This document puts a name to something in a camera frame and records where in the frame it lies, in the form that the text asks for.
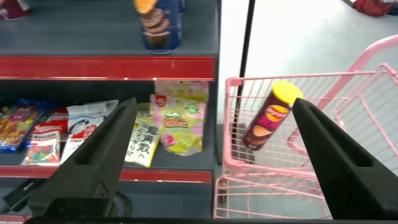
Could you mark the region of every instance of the yellow lid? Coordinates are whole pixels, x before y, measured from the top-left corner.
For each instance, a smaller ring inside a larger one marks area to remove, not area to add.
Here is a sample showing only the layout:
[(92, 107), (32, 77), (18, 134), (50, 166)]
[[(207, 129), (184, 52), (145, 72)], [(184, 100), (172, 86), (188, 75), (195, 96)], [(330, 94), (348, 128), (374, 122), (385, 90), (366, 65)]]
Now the yellow lid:
[(303, 92), (293, 83), (277, 81), (272, 85), (274, 95), (284, 103), (292, 105), (296, 98), (303, 98)]
[(134, 0), (137, 11), (141, 14), (150, 12), (156, 4), (157, 0)]

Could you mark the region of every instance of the red shelf edge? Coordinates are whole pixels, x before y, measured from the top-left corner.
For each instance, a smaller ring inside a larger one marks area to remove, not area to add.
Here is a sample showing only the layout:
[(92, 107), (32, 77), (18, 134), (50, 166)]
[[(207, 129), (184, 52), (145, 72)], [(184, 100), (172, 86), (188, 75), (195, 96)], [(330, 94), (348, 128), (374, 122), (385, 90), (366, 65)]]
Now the red shelf edge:
[(208, 80), (214, 57), (0, 57), (0, 79)]
[(31, 215), (0, 215), (0, 222), (24, 223)]
[[(49, 178), (58, 167), (0, 166), (0, 178)], [(192, 182), (210, 184), (210, 170), (159, 170), (124, 168), (121, 181)]]

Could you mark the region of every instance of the snack can on shelf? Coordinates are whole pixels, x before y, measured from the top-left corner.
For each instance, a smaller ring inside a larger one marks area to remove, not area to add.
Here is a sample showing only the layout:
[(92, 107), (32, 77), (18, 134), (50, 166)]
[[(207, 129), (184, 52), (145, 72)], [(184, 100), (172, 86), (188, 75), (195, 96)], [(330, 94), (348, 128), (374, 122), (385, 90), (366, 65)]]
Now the snack can on shelf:
[(0, 19), (18, 19), (28, 13), (29, 6), (25, 0), (0, 0)]
[(180, 7), (176, 0), (134, 0), (140, 14), (144, 47), (166, 54), (181, 44)]
[(180, 13), (183, 13), (185, 10), (185, 0), (177, 0), (178, 6), (180, 8)]
[(293, 83), (275, 82), (269, 96), (251, 121), (242, 139), (243, 144), (252, 150), (260, 150), (290, 113), (296, 98), (303, 98), (303, 93)]

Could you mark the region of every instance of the snack bag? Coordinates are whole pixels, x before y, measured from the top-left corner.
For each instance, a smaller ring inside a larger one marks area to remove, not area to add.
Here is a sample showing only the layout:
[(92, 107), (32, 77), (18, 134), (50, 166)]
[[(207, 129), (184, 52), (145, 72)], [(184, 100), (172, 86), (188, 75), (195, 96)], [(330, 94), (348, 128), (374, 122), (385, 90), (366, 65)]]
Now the snack bag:
[(155, 94), (207, 102), (209, 83), (207, 81), (155, 81)]
[(162, 95), (150, 96), (150, 113), (166, 149), (181, 156), (200, 152), (206, 103)]
[(140, 103), (138, 108), (125, 161), (150, 167), (159, 143), (159, 129), (150, 114), (149, 103)]
[(106, 113), (105, 115), (108, 117), (113, 110), (116, 109), (116, 107), (119, 104), (119, 100), (109, 100), (109, 101), (102, 101), (102, 102), (95, 102), (95, 103), (85, 103), (85, 105), (92, 105), (96, 103), (105, 103), (106, 106)]
[(0, 121), (0, 151), (15, 152), (44, 112), (42, 101), (19, 100)]
[[(42, 113), (41, 117), (37, 120), (36, 123), (44, 123), (47, 121), (47, 119), (50, 117), (50, 115), (55, 111), (55, 109), (57, 108), (57, 106), (48, 103), (48, 102), (41, 102), (41, 105), (44, 108), (44, 112)], [(32, 135), (33, 132), (30, 131), (28, 136), (22, 141), (21, 143), (21, 147), (23, 149), (25, 148), (30, 148), (30, 143), (32, 141)]]
[(61, 126), (40, 123), (34, 126), (32, 140), (22, 165), (57, 166), (60, 162)]
[(58, 108), (47, 119), (48, 123), (60, 127), (60, 142), (66, 142), (68, 139), (68, 109), (66, 107)]
[(61, 164), (88, 138), (105, 120), (106, 103), (68, 106), (68, 140), (62, 153)]

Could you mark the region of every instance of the pink shopping cart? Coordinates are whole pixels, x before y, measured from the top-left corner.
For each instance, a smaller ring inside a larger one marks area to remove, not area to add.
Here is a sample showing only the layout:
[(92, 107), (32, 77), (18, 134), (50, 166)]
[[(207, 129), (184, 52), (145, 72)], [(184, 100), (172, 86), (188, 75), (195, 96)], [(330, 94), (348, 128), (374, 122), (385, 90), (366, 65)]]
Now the pink shopping cart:
[(398, 175), (397, 72), (386, 64), (359, 72), (374, 54), (393, 45), (398, 35), (372, 44), (342, 73), (228, 79), (224, 174), (216, 182), (214, 217), (331, 218), (292, 114), (260, 151), (246, 149), (241, 141), (279, 80), (294, 83), (307, 101)]

